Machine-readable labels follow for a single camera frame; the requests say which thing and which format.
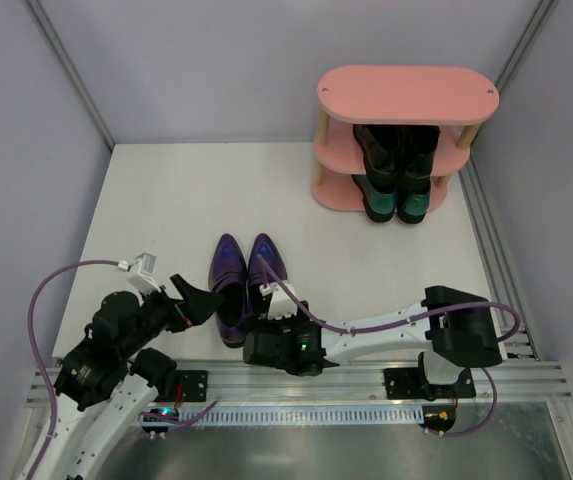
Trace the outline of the green metallic shoe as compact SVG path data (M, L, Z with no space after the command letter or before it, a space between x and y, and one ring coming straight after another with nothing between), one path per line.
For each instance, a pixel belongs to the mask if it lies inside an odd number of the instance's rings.
M400 187L398 191L397 215L406 224L421 223L429 209L431 186L426 184L421 189L405 189Z
M396 186L378 189L365 175L353 175L352 181L362 195L362 204L367 217L375 223L390 221L397 206Z

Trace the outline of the black glossy shoe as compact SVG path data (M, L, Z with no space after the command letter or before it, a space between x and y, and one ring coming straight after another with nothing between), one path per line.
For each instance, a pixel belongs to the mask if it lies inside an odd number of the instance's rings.
M428 185L440 134L440 128L434 125L408 126L405 129L399 177L402 188L416 191Z
M381 192L392 192L401 162L400 128L395 125L356 124L352 131L362 151L367 180Z

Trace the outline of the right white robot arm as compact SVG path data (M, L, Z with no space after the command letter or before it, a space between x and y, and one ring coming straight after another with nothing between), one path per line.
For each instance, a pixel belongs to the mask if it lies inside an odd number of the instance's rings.
M423 299L391 313L339 324L315 318L288 285L271 283L259 292L268 305L245 322L248 365L318 376L365 356L414 350L417 388L433 400L449 393L464 371L505 359L492 304L445 286L428 287Z

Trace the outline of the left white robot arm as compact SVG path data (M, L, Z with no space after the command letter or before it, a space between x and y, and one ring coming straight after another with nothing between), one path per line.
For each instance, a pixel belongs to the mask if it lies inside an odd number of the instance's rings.
M165 331L204 324L222 295L200 290L180 275L170 278L180 296L161 287L106 296L84 337L45 381L50 421L19 476L22 479L89 479L129 425L156 399L184 392L175 360L149 347Z

